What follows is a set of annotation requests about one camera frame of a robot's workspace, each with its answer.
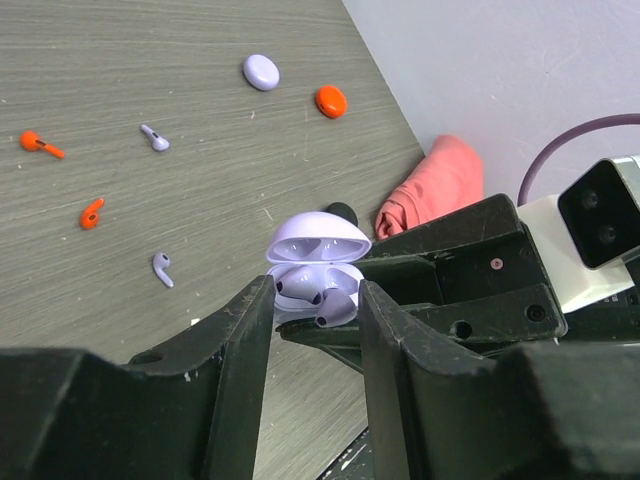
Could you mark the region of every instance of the earbud case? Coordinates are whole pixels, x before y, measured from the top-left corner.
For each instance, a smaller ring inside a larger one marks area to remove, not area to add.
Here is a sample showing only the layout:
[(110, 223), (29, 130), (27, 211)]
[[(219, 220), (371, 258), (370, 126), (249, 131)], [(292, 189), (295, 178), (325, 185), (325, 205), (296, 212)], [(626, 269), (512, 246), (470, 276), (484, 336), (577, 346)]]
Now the earbud case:
[[(364, 257), (371, 240), (347, 220), (326, 212), (294, 215), (273, 234), (267, 260), (274, 266), (267, 272), (278, 281), (302, 265), (313, 270), (318, 291), (339, 288), (358, 305), (358, 289), (364, 278), (350, 262)], [(277, 323), (314, 317), (319, 305), (289, 298), (276, 291), (274, 317)]]

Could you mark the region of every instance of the folded towel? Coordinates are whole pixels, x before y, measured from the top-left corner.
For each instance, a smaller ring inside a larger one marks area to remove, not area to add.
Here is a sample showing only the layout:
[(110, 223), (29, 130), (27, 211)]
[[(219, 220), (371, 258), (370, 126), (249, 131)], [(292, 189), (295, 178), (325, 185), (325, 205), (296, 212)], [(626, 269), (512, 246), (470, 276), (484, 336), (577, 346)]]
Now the folded towel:
[(394, 190), (376, 218), (379, 240), (482, 200), (480, 156), (453, 135), (436, 138), (429, 154)]

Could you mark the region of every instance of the gray wood surface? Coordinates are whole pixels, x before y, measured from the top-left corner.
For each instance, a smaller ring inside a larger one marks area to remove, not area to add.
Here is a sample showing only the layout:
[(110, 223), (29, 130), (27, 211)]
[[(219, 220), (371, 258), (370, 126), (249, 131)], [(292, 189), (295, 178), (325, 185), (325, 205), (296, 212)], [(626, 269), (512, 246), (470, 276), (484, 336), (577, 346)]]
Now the gray wood surface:
[[(278, 64), (275, 91), (242, 78), (254, 52)], [(289, 216), (345, 201), (371, 234), (421, 156), (338, 0), (4, 0), (0, 59), (1, 346), (125, 362), (264, 273)], [(349, 99), (339, 120), (314, 106), (326, 83)], [(141, 123), (171, 149), (153, 152)], [(23, 151), (26, 129), (66, 158)], [(359, 375), (274, 337), (256, 478), (315, 478), (365, 417)]]

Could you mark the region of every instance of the screw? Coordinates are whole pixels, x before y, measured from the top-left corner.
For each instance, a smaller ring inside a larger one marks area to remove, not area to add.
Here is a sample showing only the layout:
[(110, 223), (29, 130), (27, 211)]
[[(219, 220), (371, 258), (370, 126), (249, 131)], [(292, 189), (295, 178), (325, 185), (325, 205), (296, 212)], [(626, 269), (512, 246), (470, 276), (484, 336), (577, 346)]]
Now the screw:
[(502, 269), (502, 267), (504, 267), (504, 262), (502, 261), (501, 258), (494, 258), (493, 260), (491, 260), (491, 268), (493, 268), (494, 270), (500, 270)]

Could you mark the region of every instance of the black round object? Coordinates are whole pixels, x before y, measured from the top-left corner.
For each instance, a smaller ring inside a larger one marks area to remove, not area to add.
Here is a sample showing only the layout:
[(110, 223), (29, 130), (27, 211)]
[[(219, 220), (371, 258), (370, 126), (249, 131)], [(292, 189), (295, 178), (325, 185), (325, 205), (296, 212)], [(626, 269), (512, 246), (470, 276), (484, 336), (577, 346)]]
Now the black round object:
[(325, 209), (325, 212), (331, 213), (340, 218), (344, 218), (347, 222), (353, 223), (356, 227), (358, 226), (358, 217), (356, 215), (356, 212), (354, 212), (353, 208), (351, 208), (346, 203), (332, 203)]

